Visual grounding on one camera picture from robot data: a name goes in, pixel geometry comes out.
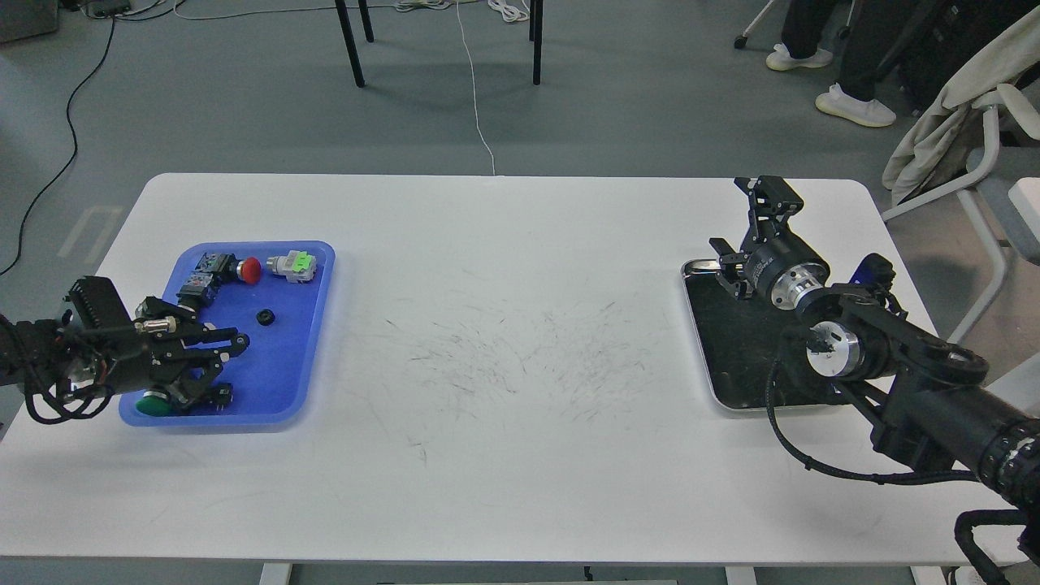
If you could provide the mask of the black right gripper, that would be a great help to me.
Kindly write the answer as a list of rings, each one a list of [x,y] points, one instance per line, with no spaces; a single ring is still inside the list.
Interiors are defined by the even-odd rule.
[[[736,177],[749,200],[749,229],[735,251],[721,237],[709,238],[718,255],[717,282],[735,300],[761,297],[778,310],[795,310],[802,297],[822,288],[830,268],[801,237],[783,234],[804,199],[780,176]]]

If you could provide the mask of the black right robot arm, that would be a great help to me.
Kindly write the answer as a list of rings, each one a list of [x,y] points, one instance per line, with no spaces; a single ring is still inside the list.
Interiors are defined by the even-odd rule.
[[[717,281],[738,301],[761,297],[795,316],[780,334],[764,385],[769,425],[780,444],[806,470],[843,480],[981,483],[1009,503],[1007,509],[963,512],[955,522],[955,541],[981,580],[1007,582],[976,544],[977,527],[1023,526],[1018,548],[1037,561],[1036,416],[983,388],[989,370],[983,357],[908,322],[891,291],[894,268],[883,256],[866,256],[853,281],[829,284],[828,263],[791,229],[804,200],[783,178],[738,177],[734,184],[749,201],[749,229],[738,249],[721,237],[709,241]],[[837,469],[796,448],[775,414],[781,371],[822,403],[853,405],[870,423],[874,451],[907,473]]]

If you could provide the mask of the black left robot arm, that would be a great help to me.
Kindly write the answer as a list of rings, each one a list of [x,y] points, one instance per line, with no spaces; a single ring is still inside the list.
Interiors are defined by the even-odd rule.
[[[16,385],[30,418],[54,425],[94,418],[112,397],[142,392],[148,416],[226,407],[226,363],[249,347],[235,328],[216,328],[193,305],[145,297],[129,314],[111,279],[85,276],[64,297],[64,311],[40,321],[2,320],[2,384]]]

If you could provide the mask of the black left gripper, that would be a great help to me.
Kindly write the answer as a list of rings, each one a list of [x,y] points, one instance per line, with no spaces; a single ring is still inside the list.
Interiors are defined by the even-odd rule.
[[[160,388],[171,410],[223,408],[224,383],[215,382],[223,358],[238,357],[249,342],[236,328],[216,328],[192,310],[146,297],[134,323],[97,334],[97,385],[109,395]]]

